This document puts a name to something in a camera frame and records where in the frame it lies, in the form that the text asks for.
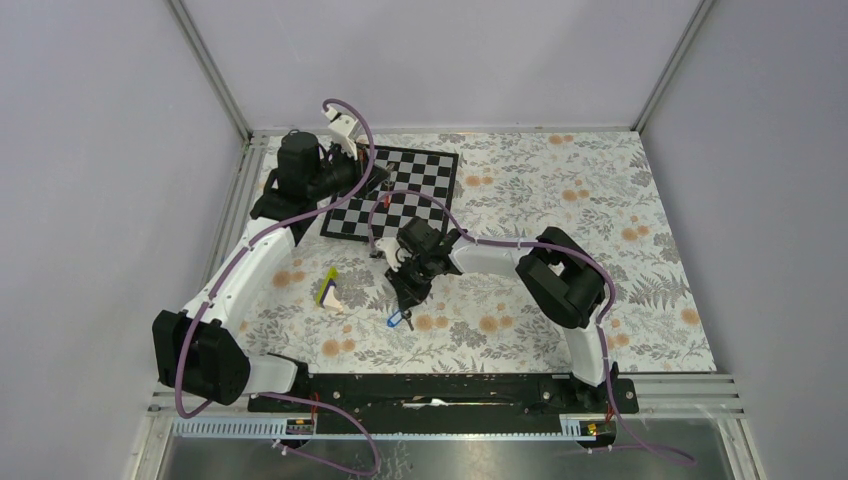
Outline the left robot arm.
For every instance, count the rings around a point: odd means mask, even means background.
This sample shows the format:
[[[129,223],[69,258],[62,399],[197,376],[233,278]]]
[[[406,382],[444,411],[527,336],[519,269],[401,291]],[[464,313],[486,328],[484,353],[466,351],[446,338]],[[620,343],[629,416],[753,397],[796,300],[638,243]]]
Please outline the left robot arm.
[[[207,284],[181,310],[161,311],[152,325],[159,382],[175,392],[180,416],[192,417],[184,394],[205,405],[230,405],[244,394],[272,398],[288,411],[309,401],[310,385],[295,360],[250,354],[237,342],[241,321],[279,264],[297,248],[320,202],[369,192],[386,174],[376,164],[376,146],[351,134],[323,145],[310,132],[284,135],[276,165],[254,203],[240,240]]]

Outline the blue tag key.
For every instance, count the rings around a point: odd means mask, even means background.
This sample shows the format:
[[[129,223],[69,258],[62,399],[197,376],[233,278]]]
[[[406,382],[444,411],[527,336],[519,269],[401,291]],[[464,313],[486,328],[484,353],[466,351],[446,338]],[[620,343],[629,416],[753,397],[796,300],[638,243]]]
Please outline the blue tag key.
[[[392,313],[386,320],[386,325],[389,328],[396,328],[400,325],[406,325],[411,331],[414,330],[412,321],[412,312],[410,309],[398,309]]]

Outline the red tag keyring bundle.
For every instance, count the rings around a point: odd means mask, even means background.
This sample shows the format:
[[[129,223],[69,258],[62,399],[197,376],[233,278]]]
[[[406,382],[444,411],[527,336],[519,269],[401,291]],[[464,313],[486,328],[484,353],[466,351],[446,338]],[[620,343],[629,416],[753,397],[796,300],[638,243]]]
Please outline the red tag keyring bundle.
[[[390,191],[393,190],[395,185],[395,171],[393,170],[392,165],[387,166],[385,170],[386,176],[380,183],[378,193],[380,194],[380,202],[383,204],[383,207],[388,210],[391,203]]]

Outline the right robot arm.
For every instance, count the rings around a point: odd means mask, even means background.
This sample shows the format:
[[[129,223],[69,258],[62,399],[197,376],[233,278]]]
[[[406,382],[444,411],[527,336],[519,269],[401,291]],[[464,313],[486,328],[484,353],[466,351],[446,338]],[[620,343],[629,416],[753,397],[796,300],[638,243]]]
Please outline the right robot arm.
[[[388,263],[385,276],[403,314],[428,298],[438,276],[520,280],[544,316],[564,330],[577,405],[597,412],[612,400],[612,362],[599,321],[616,289],[609,273],[563,230],[548,227],[535,239],[474,237],[461,228],[443,233],[414,217],[394,236],[375,240],[373,250]]]

